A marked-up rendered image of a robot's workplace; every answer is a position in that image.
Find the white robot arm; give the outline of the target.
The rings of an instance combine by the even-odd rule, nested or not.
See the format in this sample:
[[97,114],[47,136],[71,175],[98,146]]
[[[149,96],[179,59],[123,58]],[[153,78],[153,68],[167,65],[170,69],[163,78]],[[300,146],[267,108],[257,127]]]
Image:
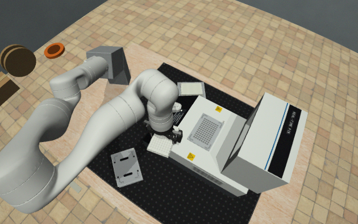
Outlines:
[[146,69],[120,95],[93,113],[74,149],[54,166],[40,151],[39,143],[65,134],[81,99],[80,90],[108,69],[104,58],[92,56],[51,79],[54,98],[43,100],[0,152],[0,198],[16,210],[31,214],[53,201],[109,143],[144,117],[142,96],[148,100],[151,127],[158,132],[172,127],[173,113],[181,111],[181,104],[176,102],[179,89],[157,69]]

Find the white thermal cycler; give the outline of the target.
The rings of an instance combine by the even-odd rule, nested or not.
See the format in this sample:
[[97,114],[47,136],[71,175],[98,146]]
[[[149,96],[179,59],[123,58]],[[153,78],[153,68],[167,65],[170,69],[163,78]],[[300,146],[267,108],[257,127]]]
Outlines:
[[183,137],[163,158],[231,198],[289,184],[308,112],[267,92],[247,120],[199,95],[176,102]]

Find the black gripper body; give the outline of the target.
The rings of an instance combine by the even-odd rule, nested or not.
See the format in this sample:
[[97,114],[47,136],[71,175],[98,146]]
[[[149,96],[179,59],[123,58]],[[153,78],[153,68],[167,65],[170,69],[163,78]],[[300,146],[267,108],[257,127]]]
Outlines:
[[168,134],[168,135],[173,135],[173,130],[174,130],[174,128],[173,128],[173,125],[172,125],[172,127],[169,129],[169,130],[167,130],[167,131],[164,131],[164,132],[158,132],[158,131],[155,131],[152,127],[151,127],[151,130],[155,133],[155,134],[157,134],[157,135],[166,135],[166,134]]

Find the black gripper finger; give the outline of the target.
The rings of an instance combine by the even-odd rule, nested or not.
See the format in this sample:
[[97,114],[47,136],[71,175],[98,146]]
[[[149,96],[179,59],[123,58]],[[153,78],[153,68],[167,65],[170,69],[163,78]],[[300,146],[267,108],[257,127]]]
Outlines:
[[[172,144],[176,144],[177,142],[178,143],[180,143],[181,142],[181,140],[182,140],[182,130],[179,130],[179,131],[175,131],[175,130],[173,130],[172,131],[173,132],[173,135],[168,135],[168,134],[166,134],[166,135],[164,135],[164,136],[166,136],[168,139],[171,139],[172,140]],[[174,137],[173,137],[174,136]]]
[[150,124],[149,124],[149,119],[146,118],[146,119],[144,120],[144,122],[143,122],[143,129],[144,129],[144,131],[147,131],[147,130],[148,130],[148,132],[150,133],[151,137],[153,137],[154,132],[151,130],[151,127],[150,127],[149,125],[150,125]]

